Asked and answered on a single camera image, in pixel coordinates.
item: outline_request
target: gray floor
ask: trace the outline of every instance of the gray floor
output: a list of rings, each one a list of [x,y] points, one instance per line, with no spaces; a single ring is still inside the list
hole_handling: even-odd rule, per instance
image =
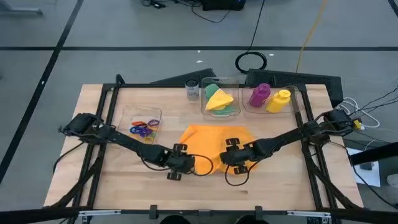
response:
[[[44,17],[0,16],[0,46],[55,46],[76,0],[11,1],[16,6],[40,7]],[[243,11],[231,12],[220,24],[204,21],[173,2],[165,9],[143,7],[139,0],[85,0],[65,46],[236,46],[248,45],[261,5],[248,0]],[[300,46],[312,26],[321,1],[268,0],[254,45]],[[224,12],[202,12],[218,19]],[[325,14],[309,46],[398,46],[398,18],[387,1],[336,0]],[[149,83],[204,68],[218,76],[240,76],[234,67],[241,51],[62,51],[39,104],[27,127],[14,160],[0,185],[0,210],[40,208],[50,181],[51,168],[59,156],[64,137],[57,128],[72,117],[81,85],[113,82],[120,73],[129,83]],[[264,51],[269,70],[293,72],[298,51]],[[0,51],[0,158],[3,157],[27,104],[51,56],[49,51]],[[300,72],[339,76],[345,96],[360,105],[398,84],[398,52],[305,52]],[[256,57],[246,57],[244,67],[258,67]],[[373,115],[381,128],[396,129],[398,105],[379,108]],[[395,141],[397,134],[365,130],[375,138]],[[351,139],[365,140],[352,134]],[[398,172],[396,160],[389,162]],[[389,210],[360,185],[365,206]],[[398,202],[398,190],[377,188],[391,202]],[[192,218],[192,223],[212,222]],[[231,217],[219,217],[230,223]],[[148,223],[146,217],[95,218],[93,223]],[[270,223],[303,223],[291,217],[267,217]]]

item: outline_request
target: black metal frame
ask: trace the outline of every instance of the black metal frame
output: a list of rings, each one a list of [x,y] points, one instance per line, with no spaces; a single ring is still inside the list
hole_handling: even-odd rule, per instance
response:
[[[240,85],[239,87],[254,87],[255,85]],[[286,83],[278,83],[278,84],[271,84],[274,88],[285,87]],[[307,88],[304,84],[295,85],[299,92],[302,95],[303,103],[307,115],[307,119],[309,121],[313,120],[312,109],[310,105],[310,100],[308,98]],[[111,124],[113,120],[114,110],[116,107],[116,102],[118,98],[118,93],[120,88],[184,88],[184,85],[153,85],[153,84],[126,84],[120,75],[116,75],[116,83],[105,83],[101,89],[101,95],[98,102],[98,107],[96,110],[97,116],[102,116],[106,97],[109,91],[112,91],[111,101],[109,103],[109,110],[106,117],[106,124]],[[301,127],[303,125],[302,114],[300,110],[298,110],[299,106],[295,97],[292,97],[292,104],[295,108],[295,119],[297,122],[297,126]],[[358,210],[358,209],[339,209],[336,204],[336,195],[332,192],[331,189],[326,189],[326,195],[329,203],[329,207],[324,207],[322,204],[322,200],[320,197],[319,186],[317,182],[317,176],[319,177],[322,175],[323,180],[330,181],[328,175],[328,169],[326,166],[326,161],[323,155],[323,151],[321,146],[315,146],[315,152],[317,154],[317,159],[319,163],[319,171],[316,175],[313,168],[309,164],[309,161],[312,160],[311,153],[310,153],[310,141],[309,139],[302,139],[302,153],[304,155],[304,159],[307,165],[308,177],[310,180],[310,187],[312,190],[313,200],[315,203],[315,211],[311,211],[310,213],[321,213],[317,215],[317,218],[311,218],[308,222],[311,223],[321,223],[322,217],[325,216],[325,212],[329,213],[330,217],[332,218],[333,224],[340,224],[341,220],[338,218],[355,218],[355,220],[362,219],[364,222],[371,220],[372,222],[379,221],[378,218],[383,220],[389,219],[398,219],[398,213],[392,212],[379,212],[379,211],[367,211],[367,210]],[[93,149],[94,145],[89,144],[87,145],[86,154],[83,160],[83,165],[81,167],[80,172],[80,179],[84,177],[88,169],[90,168],[90,161],[93,156]],[[23,211],[14,211],[14,212],[0,212],[0,218],[11,220],[15,218],[15,214],[18,213],[16,217],[18,220],[13,219],[13,223],[26,223],[26,220],[32,222],[44,221],[44,220],[53,220],[58,218],[68,218],[68,224],[73,224],[80,214],[81,211],[85,211],[86,215],[83,215],[83,223],[89,223],[92,216],[95,215],[95,212],[106,212],[104,210],[95,210],[94,203],[96,197],[96,191],[98,188],[100,175],[101,175],[101,168],[104,161],[104,155],[106,151],[106,143],[103,143],[99,146],[99,151],[97,155],[97,160],[99,161],[98,166],[96,166],[90,192],[88,196],[88,201],[86,206],[80,206],[81,195],[83,188],[81,188],[73,198],[72,207],[46,207],[43,209],[38,210],[23,210]],[[211,215],[226,215],[226,214],[235,214],[235,215],[255,215],[256,218],[261,218],[263,215],[293,215],[294,211],[264,211],[262,207],[255,206],[254,210],[158,210],[157,205],[151,205],[148,210],[112,210],[109,214],[148,214],[149,218],[156,219],[160,214],[162,215],[198,215],[198,216],[211,216]]]

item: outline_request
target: yellow cloth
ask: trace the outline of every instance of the yellow cloth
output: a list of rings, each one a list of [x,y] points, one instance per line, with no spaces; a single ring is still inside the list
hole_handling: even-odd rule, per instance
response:
[[[237,126],[210,126],[210,125],[190,125],[180,137],[180,143],[188,146],[187,154],[203,155],[211,159],[214,168],[211,174],[217,169],[225,172],[226,165],[221,162],[220,153],[226,151],[226,139],[239,138],[239,148],[243,144],[254,140],[251,133],[245,127]],[[253,162],[247,161],[249,168]],[[208,159],[195,157],[195,172],[206,174],[211,169]],[[234,174],[233,168],[228,169],[229,174]]]
[[[223,106],[229,105],[232,101],[234,101],[234,98],[230,94],[218,89],[207,102],[206,110],[222,110],[224,109]]]

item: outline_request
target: wooden table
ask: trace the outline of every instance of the wooden table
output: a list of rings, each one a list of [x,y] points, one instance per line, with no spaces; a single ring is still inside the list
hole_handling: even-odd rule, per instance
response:
[[[324,85],[307,85],[314,116],[331,110]],[[83,85],[73,117],[77,113],[95,114],[101,85]],[[107,114],[108,94],[103,114]],[[128,105],[153,106],[162,110],[157,144],[172,147],[189,124],[245,126],[257,138],[271,138],[297,127],[294,116],[281,118],[248,118],[244,109],[232,121],[207,121],[200,112],[200,100],[188,101],[183,88],[122,88],[116,104],[113,124],[118,125],[123,108]],[[332,141],[343,143],[340,137]],[[62,154],[79,141],[66,138]],[[354,203],[363,206],[347,155],[342,147],[323,147],[331,181]],[[45,205],[58,201],[78,180],[85,146],[66,156],[57,167]],[[206,177],[183,175],[180,182],[166,179],[166,172],[146,168],[135,152],[108,144],[98,191],[97,209],[142,209],[158,205],[159,210],[314,210],[307,168],[299,141],[284,146],[272,157],[262,161],[250,175],[247,184],[229,186],[223,174]],[[241,177],[231,177],[240,182]],[[318,181],[322,202],[328,206],[325,189]],[[90,184],[86,184],[81,205],[85,205]]]

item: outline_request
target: orange towel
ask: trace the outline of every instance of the orange towel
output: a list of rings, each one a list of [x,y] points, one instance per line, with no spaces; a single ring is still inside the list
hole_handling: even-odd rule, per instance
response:
[[[210,125],[190,125],[180,137],[180,143],[188,146],[188,154],[203,155],[211,159],[214,168],[211,174],[216,170],[225,172],[226,165],[221,162],[220,153],[226,151],[226,139],[239,138],[239,148],[242,145],[254,140],[251,133],[245,127],[237,126],[210,126]],[[246,162],[249,168],[253,162]],[[211,169],[210,162],[203,157],[195,157],[195,172],[197,174],[206,174]],[[234,174],[230,167],[228,173]]]

